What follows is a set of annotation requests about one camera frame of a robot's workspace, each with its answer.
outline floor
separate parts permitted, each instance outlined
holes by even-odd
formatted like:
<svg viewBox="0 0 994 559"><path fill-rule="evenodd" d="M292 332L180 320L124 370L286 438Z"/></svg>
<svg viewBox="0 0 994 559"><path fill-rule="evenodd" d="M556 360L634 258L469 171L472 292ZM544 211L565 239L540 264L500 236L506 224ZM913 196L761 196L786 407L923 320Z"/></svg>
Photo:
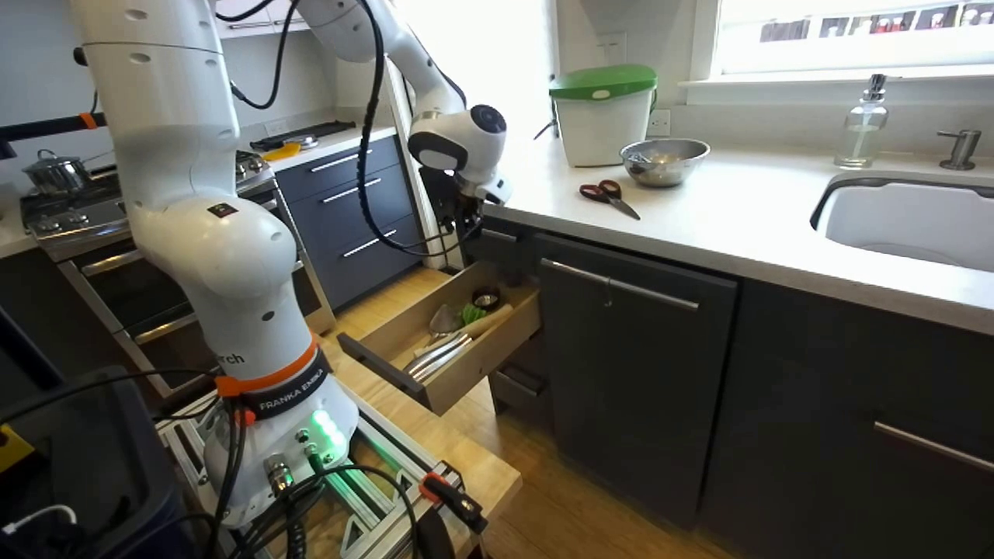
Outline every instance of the floor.
<svg viewBox="0 0 994 559"><path fill-rule="evenodd" d="M339 329L363 335L426 289L444 283L438 270L416 270L339 317ZM513 413L494 413L488 382L475 385L444 422L522 472L522 491L491 519L488 556L568 556L568 559L721 559L702 537L649 522L634 506L572 469L553 438Z"/></svg>

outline white container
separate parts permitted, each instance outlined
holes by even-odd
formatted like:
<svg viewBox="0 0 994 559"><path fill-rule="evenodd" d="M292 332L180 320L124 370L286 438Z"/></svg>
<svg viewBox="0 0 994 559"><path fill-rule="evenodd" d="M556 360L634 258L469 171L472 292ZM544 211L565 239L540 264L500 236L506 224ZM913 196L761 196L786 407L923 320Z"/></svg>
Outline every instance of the white container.
<svg viewBox="0 0 994 559"><path fill-rule="evenodd" d="M621 165L621 149L646 140L655 71L584 68L556 81L550 96L568 165Z"/></svg>

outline bowl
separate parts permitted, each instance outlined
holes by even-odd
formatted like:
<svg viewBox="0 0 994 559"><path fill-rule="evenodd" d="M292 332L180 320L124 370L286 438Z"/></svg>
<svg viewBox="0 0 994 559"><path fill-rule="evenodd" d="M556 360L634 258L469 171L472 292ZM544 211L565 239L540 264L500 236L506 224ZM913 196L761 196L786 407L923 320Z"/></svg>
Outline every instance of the bowl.
<svg viewBox="0 0 994 559"><path fill-rule="evenodd" d="M671 189L711 152L702 140L662 137L640 140L621 149L627 177L649 189Z"/></svg>

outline open drawer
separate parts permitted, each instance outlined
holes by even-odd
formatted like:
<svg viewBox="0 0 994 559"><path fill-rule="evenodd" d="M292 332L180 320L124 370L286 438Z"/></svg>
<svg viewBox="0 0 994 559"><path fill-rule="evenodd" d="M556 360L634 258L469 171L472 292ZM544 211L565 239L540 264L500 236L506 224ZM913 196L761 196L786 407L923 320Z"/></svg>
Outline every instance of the open drawer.
<svg viewBox="0 0 994 559"><path fill-rule="evenodd" d="M441 360L426 379L407 373L410 360L432 345L432 317L438 307L460 311L478 289L497 289L503 311L463 326L472 342L450 360ZM429 292L385 326L363 339L339 335L345 354L407 391L422 407L450 410L478 379L494 373L516 348L522 348L540 326L537 286L506 286L491 264L472 264L441 289Z"/></svg>

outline countertop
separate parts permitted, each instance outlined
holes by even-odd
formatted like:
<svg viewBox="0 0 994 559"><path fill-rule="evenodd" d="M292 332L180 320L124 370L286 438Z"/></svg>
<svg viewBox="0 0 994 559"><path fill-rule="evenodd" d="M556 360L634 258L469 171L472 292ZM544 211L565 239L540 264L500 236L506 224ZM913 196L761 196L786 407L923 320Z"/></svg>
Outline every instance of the countertop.
<svg viewBox="0 0 994 559"><path fill-rule="evenodd" d="M935 161L873 165L888 168L994 183L991 171L941 171ZM485 214L994 335L994 273L848 248L814 233L811 214L832 174L829 155L714 149L683 186L643 189L624 168L572 168L559 140L544 137L506 158L506 205ZM581 199L578 183L590 180L618 180L643 220Z"/></svg>

